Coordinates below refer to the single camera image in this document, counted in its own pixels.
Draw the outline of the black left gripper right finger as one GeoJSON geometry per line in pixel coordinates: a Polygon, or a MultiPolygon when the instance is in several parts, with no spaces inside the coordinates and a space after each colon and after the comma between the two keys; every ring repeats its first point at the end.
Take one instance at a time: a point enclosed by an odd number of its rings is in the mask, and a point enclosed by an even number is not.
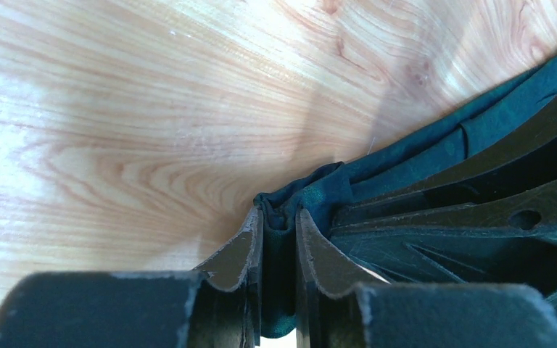
{"type": "Polygon", "coordinates": [[[557,314],[521,285],[388,284],[296,216],[298,347],[557,347],[557,314]]]}

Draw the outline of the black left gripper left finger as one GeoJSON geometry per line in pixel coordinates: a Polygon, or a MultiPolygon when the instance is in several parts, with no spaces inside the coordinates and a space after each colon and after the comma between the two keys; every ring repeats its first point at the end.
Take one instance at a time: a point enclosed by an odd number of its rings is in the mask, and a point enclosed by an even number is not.
{"type": "Polygon", "coordinates": [[[191,270],[45,272],[0,306],[0,347],[255,347],[263,214],[191,270]]]}

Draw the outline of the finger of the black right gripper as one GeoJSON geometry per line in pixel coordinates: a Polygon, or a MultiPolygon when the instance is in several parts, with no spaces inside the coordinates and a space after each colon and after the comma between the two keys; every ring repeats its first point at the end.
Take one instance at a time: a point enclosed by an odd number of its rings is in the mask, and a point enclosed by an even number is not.
{"type": "Polygon", "coordinates": [[[557,310],[557,179],[491,202],[337,225],[330,239],[394,283],[521,283],[557,310]]]}
{"type": "Polygon", "coordinates": [[[335,226],[557,226],[557,97],[490,148],[345,207],[335,226]]]}

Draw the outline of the dark green tie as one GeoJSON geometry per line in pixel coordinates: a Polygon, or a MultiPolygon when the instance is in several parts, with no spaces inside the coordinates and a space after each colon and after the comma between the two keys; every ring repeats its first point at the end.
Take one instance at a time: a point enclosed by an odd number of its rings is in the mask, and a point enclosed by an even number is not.
{"type": "Polygon", "coordinates": [[[444,118],[350,163],[324,165],[254,203],[264,215],[260,333],[295,325],[295,215],[306,208],[326,233],[347,204],[401,189],[463,162],[523,125],[557,95],[557,55],[481,94],[444,118]]]}

